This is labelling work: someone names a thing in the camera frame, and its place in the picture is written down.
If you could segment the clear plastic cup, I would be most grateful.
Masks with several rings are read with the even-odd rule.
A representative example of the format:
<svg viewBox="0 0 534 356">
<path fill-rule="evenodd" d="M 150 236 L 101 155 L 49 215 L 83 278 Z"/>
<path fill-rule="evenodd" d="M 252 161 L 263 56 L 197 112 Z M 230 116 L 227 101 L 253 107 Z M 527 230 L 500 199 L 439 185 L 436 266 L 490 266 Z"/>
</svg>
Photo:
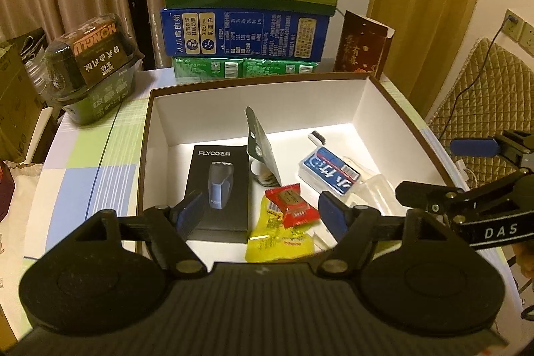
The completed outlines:
<svg viewBox="0 0 534 356">
<path fill-rule="evenodd" d="M 404 216 L 407 212 L 396 199 L 394 189 L 382 174 L 356 182 L 348 192 L 347 205 L 368 205 L 383 215 L 390 216 Z"/>
</svg>

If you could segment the red candy packet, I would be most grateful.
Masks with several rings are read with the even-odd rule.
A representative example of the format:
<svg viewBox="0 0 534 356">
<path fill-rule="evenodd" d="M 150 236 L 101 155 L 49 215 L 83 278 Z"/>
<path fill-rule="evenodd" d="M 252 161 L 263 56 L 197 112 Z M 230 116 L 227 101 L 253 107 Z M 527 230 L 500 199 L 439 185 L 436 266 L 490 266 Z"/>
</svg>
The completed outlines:
<svg viewBox="0 0 534 356">
<path fill-rule="evenodd" d="M 301 197 L 300 184 L 268 189 L 265 196 L 281 210 L 285 228 L 313 223 L 320 219 L 319 211 Z"/>
</svg>

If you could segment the black Flyco shaver box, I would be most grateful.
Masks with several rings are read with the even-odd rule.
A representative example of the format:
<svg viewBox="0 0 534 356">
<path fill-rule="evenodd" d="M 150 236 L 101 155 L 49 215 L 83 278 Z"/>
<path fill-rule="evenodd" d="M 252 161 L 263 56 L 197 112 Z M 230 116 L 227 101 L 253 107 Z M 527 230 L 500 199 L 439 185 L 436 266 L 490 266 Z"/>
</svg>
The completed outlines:
<svg viewBox="0 0 534 356">
<path fill-rule="evenodd" d="M 203 217 L 191 240 L 244 243 L 249 224 L 249 156 L 246 147 L 200 145 L 194 147 L 186 193 L 200 192 L 206 199 Z"/>
</svg>

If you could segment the brown cardboard sorting box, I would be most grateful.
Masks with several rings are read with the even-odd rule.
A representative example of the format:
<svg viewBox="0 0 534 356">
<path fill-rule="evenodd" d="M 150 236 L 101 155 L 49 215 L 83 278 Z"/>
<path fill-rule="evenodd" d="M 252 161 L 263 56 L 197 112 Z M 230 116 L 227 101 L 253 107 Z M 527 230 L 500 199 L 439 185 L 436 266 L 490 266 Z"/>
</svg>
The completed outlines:
<svg viewBox="0 0 534 356">
<path fill-rule="evenodd" d="M 257 175 L 294 184 L 300 162 L 315 149 L 311 133 L 364 177 L 381 174 L 392 185 L 461 184 L 422 120 L 369 75 L 230 79 L 151 91 L 136 208 L 184 197 L 198 144 L 245 145 Z"/>
</svg>

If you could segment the yellow snack packet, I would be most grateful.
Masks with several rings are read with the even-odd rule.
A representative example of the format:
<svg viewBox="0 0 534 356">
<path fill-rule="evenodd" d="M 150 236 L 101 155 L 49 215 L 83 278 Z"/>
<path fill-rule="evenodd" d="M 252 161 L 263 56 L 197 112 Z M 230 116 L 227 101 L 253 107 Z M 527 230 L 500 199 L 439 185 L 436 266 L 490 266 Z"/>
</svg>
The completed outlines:
<svg viewBox="0 0 534 356">
<path fill-rule="evenodd" d="M 262 263 L 312 255 L 315 246 L 309 231 L 318 224 L 313 221 L 285 228 L 280 209 L 263 196 L 260 217 L 247 242 L 245 261 Z"/>
</svg>

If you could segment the plaid tablecloth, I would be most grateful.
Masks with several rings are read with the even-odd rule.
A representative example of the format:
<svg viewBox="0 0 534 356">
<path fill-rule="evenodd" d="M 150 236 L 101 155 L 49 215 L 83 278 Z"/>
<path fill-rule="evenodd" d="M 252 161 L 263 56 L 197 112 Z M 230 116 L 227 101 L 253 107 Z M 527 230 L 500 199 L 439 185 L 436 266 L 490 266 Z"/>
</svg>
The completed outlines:
<svg viewBox="0 0 534 356">
<path fill-rule="evenodd" d="M 420 118 L 391 82 L 379 82 Z M 138 211 L 149 94 L 174 86 L 179 84 L 171 69 L 139 73 L 134 94 L 121 107 L 92 125 L 63 120 L 45 163 L 14 170 L 14 199 L 1 224 L 1 306 L 16 338 L 30 329 L 18 297 L 24 271 L 94 212 L 109 208 L 131 216 Z"/>
</svg>

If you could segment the black blister card pack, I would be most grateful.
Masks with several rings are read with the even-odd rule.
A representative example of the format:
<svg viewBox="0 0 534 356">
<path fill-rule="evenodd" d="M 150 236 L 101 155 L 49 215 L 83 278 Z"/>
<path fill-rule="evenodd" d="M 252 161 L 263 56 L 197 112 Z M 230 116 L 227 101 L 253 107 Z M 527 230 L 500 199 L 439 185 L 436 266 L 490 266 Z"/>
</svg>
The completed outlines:
<svg viewBox="0 0 534 356">
<path fill-rule="evenodd" d="M 253 165 L 250 165 L 251 174 L 262 186 L 281 186 L 281 176 L 267 134 L 251 107 L 247 106 L 245 116 L 248 125 L 247 153 L 254 162 L 260 164 L 258 173 L 253 171 Z"/>
</svg>

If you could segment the dark red gift bag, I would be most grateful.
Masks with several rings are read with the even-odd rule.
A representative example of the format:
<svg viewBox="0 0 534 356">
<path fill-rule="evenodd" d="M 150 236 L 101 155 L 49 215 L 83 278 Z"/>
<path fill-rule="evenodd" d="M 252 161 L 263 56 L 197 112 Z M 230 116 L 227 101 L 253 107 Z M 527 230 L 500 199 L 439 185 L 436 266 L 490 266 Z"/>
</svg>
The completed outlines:
<svg viewBox="0 0 534 356">
<path fill-rule="evenodd" d="M 334 63 L 334 72 L 366 73 L 379 79 L 395 29 L 374 19 L 347 11 Z"/>
</svg>

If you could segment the green drink pack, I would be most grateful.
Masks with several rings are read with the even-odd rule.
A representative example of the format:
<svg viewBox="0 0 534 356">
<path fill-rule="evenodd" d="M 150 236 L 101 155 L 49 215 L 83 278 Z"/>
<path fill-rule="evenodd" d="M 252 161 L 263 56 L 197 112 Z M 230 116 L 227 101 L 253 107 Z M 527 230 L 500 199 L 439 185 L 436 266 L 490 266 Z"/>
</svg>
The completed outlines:
<svg viewBox="0 0 534 356">
<path fill-rule="evenodd" d="M 316 62 L 296 60 L 174 57 L 171 61 L 178 84 L 310 74 L 319 66 Z"/>
</svg>

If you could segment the black Honglu food container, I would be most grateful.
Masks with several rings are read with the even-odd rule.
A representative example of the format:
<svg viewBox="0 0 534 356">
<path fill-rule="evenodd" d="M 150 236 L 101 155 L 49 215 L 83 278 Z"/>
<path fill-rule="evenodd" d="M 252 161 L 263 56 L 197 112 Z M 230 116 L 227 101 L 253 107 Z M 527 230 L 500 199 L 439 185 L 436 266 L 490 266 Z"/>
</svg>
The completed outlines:
<svg viewBox="0 0 534 356">
<path fill-rule="evenodd" d="M 132 93 L 142 59 L 118 15 L 102 14 L 50 43 L 43 63 L 54 103 L 89 125 Z"/>
</svg>

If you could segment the brown cardboard carton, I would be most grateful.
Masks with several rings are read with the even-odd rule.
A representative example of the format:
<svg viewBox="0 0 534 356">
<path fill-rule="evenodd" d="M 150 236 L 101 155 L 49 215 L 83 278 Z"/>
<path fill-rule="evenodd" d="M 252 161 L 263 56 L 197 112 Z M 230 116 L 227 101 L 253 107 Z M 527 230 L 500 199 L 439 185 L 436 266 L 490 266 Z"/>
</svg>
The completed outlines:
<svg viewBox="0 0 534 356">
<path fill-rule="evenodd" d="M 41 29 L 1 42 L 1 159 L 43 163 L 57 132 L 53 108 L 43 98 L 34 61 L 44 43 Z"/>
</svg>

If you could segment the blue milk carton box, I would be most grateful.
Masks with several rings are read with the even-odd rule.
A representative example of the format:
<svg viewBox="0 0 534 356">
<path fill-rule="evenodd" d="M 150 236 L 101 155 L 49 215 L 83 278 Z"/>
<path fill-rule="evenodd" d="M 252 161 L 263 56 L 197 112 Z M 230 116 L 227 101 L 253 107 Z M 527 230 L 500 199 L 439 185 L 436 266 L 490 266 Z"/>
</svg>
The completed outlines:
<svg viewBox="0 0 534 356">
<path fill-rule="evenodd" d="M 257 9 L 163 9 L 169 57 L 306 60 L 318 62 L 329 17 Z"/>
</svg>

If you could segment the white wall socket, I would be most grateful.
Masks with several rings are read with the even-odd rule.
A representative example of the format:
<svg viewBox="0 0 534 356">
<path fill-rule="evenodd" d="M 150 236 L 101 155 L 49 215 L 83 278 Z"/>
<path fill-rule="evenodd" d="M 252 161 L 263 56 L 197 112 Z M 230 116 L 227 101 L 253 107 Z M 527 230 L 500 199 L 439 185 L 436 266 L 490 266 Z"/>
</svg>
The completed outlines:
<svg viewBox="0 0 534 356">
<path fill-rule="evenodd" d="M 534 56 L 534 27 L 510 9 L 506 10 L 501 32 L 520 45 L 526 53 Z"/>
</svg>

